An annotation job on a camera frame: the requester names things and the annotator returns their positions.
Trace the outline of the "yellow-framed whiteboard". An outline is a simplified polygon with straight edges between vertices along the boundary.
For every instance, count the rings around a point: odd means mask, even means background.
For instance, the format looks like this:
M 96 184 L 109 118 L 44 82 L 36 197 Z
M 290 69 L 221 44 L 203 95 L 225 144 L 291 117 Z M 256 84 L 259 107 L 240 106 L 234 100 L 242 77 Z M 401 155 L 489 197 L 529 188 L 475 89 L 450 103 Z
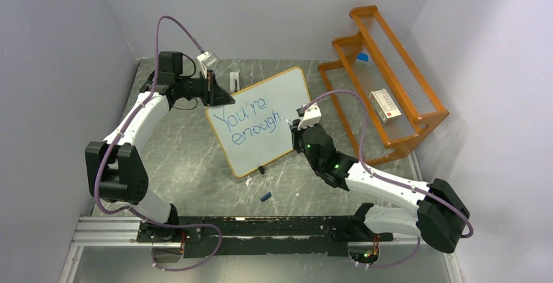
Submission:
M 235 177 L 244 177 L 292 150 L 285 119 L 310 102 L 303 71 L 290 68 L 232 95 L 235 104 L 205 114 Z

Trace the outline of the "blue marker cap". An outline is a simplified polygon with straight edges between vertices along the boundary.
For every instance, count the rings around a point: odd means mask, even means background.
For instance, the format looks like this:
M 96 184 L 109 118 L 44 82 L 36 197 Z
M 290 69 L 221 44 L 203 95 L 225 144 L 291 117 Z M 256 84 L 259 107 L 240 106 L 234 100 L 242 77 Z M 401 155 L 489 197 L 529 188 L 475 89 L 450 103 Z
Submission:
M 260 198 L 260 201 L 261 202 L 265 202 L 267 201 L 270 197 L 272 196 L 272 194 L 270 192 L 266 193 L 265 195 L 263 195 L 261 198 Z

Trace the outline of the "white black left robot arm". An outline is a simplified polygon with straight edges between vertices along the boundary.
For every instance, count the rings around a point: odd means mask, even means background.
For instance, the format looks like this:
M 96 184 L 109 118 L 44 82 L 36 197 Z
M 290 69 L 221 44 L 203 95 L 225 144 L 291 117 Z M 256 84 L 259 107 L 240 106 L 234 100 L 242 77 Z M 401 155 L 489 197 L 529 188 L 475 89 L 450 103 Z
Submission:
M 216 81 L 212 52 L 197 56 L 194 72 L 185 75 L 181 52 L 160 52 L 154 71 L 140 87 L 139 95 L 118 127 L 102 141 L 85 148 L 89 191 L 97 207 L 107 215 L 130 211 L 150 224 L 164 241 L 181 231 L 174 205 L 149 188 L 149 176 L 140 153 L 158 122 L 179 99 L 197 100 L 205 107 L 234 104 L 233 97 Z

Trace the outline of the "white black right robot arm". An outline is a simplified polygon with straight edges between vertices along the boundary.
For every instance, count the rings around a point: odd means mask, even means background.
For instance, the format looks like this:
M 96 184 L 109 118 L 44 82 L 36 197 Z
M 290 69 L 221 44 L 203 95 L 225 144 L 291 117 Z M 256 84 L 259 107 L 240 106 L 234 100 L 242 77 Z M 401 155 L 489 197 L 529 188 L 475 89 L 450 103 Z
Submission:
M 304 154 L 317 177 L 333 188 L 363 192 L 393 204 L 392 208 L 373 206 L 356 218 L 351 227 L 356 238 L 399 233 L 453 253 L 459 240 L 473 235 L 470 212 L 447 181 L 435 178 L 425 183 L 377 170 L 338 151 L 320 124 L 300 128 L 300 122 L 288 124 L 292 147 Z

